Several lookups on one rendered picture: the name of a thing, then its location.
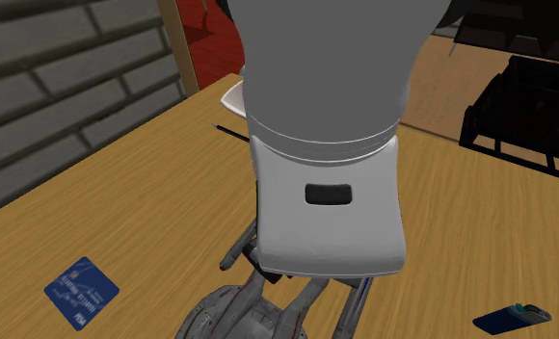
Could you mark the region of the grey starship model toy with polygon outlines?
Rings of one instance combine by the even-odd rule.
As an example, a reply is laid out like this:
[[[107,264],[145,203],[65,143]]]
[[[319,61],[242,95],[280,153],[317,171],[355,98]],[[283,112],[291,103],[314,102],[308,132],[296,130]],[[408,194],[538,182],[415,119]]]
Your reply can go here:
[[[227,270],[255,238],[251,222],[220,263]],[[267,281],[255,269],[242,285],[226,285],[204,297],[179,328],[174,339],[308,339],[303,322],[328,281],[313,278],[300,294],[281,309],[262,297]]]

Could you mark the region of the black pen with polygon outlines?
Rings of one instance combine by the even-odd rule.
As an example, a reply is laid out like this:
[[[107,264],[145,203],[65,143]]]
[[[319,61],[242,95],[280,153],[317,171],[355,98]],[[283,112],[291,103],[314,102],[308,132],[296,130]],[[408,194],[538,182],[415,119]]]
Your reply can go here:
[[[215,127],[217,130],[220,130],[220,131],[222,131],[222,132],[224,132],[224,133],[226,133],[226,134],[228,134],[228,135],[230,135],[230,136],[232,136],[232,137],[234,137],[234,138],[237,138],[237,139],[239,139],[239,140],[241,140],[241,141],[244,141],[244,142],[246,142],[246,143],[249,143],[249,142],[250,142],[250,138],[249,138],[249,137],[246,137],[246,136],[244,136],[244,135],[242,135],[242,134],[240,134],[240,133],[237,133],[237,132],[235,132],[235,131],[233,131],[233,130],[230,130],[230,129],[228,129],[228,128],[222,126],[222,125],[219,125],[219,124],[212,124],[212,125],[213,125],[213,127]]]

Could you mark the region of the blue lighter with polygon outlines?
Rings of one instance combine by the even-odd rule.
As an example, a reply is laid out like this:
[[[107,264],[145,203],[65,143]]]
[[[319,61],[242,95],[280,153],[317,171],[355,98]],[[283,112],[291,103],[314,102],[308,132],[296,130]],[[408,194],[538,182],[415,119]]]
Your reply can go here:
[[[472,323],[490,335],[497,335],[551,320],[552,317],[547,311],[534,304],[516,303],[477,317]]]

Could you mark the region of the white bowl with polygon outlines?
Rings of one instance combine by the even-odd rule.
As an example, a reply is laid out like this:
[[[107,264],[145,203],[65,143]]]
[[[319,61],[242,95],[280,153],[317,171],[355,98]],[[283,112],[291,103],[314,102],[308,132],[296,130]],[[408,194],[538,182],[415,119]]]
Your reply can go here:
[[[221,104],[230,112],[241,117],[247,118],[246,109],[243,98],[243,81],[240,80],[236,85],[231,87],[221,98]]]

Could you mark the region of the blue bank card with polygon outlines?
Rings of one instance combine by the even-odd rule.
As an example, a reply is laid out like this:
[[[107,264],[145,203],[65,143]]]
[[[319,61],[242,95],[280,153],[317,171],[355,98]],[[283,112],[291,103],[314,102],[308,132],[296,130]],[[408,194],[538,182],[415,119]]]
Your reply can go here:
[[[81,331],[120,292],[120,288],[87,256],[81,257],[50,282],[43,292]]]

